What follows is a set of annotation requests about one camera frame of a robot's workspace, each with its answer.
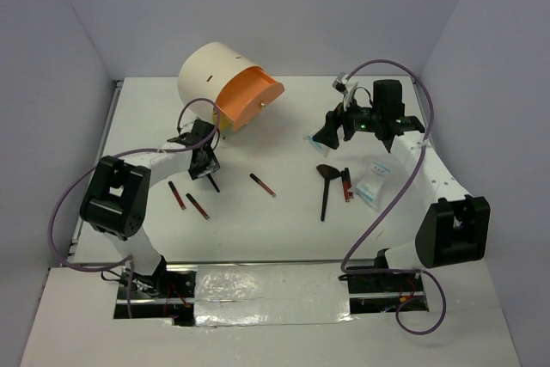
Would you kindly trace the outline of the cotton pad pack teal label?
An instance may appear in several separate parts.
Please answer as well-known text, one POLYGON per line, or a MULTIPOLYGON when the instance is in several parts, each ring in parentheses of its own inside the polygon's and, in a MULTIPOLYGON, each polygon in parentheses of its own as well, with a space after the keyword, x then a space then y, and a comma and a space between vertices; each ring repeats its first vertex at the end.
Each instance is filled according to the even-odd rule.
POLYGON ((321 144, 319 142, 316 142, 314 140, 314 135, 319 131, 318 128, 315 128, 313 130, 311 130, 309 132, 309 134, 304 138, 311 146, 313 149, 315 149, 319 154, 321 154, 323 157, 327 157, 329 152, 330 152, 330 148, 327 147, 325 144, 321 144))

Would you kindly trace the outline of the cream round drawer organizer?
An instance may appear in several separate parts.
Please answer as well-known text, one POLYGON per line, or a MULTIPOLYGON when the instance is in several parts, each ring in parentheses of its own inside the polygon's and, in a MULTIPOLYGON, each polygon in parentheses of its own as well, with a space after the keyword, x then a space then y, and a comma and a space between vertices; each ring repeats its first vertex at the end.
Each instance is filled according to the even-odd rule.
POLYGON ((184 103, 195 98, 216 103, 219 116, 203 102, 194 112, 203 120, 219 120, 224 137, 239 131, 284 92, 281 82, 221 42, 211 42, 194 52, 182 65, 177 85, 184 103))

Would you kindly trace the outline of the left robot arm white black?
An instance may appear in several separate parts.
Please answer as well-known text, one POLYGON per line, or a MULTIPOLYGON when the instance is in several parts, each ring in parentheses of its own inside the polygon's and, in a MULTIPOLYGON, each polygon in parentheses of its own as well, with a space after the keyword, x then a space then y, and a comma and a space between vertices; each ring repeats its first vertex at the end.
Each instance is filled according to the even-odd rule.
POLYGON ((149 297, 163 294, 175 274, 144 229, 149 190, 187 172, 197 180, 220 169, 211 147, 215 126, 201 119, 185 126, 160 149, 132 156, 104 156, 95 167, 80 217, 103 234, 124 257, 130 256, 137 286, 149 297))

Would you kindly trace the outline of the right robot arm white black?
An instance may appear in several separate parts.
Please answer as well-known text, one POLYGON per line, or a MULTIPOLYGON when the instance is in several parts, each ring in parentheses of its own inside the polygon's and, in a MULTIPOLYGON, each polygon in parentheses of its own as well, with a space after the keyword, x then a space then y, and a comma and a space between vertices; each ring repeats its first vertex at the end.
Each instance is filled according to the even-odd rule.
POLYGON ((314 141, 335 150, 342 139, 348 141, 357 132, 374 134, 406 170, 407 185, 416 187, 426 209, 412 241, 377 253, 376 285, 391 291, 402 282, 404 272, 482 260, 491 207, 484 197, 472 196, 454 178, 425 137, 427 130, 421 121, 405 114, 400 81, 375 81, 367 107, 358 105, 358 84, 345 75, 339 75, 333 87, 343 99, 327 113, 314 141))

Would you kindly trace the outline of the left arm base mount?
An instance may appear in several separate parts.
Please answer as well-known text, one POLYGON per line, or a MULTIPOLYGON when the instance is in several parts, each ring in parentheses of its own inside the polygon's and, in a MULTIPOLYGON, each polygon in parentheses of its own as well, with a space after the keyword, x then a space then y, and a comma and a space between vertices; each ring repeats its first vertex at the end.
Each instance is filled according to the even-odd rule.
POLYGON ((101 279, 116 284, 113 318, 169 319, 179 327, 195 325, 195 270, 171 271, 165 260, 150 276, 107 270, 101 279))

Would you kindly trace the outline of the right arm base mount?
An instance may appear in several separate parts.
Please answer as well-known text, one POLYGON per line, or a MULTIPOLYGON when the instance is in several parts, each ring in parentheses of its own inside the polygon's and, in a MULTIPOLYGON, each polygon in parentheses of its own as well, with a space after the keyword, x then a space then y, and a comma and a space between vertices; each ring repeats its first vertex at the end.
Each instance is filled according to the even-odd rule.
POLYGON ((424 285, 418 274, 341 273, 339 281, 347 286, 353 315, 394 313, 403 303, 402 311, 428 310, 424 285))

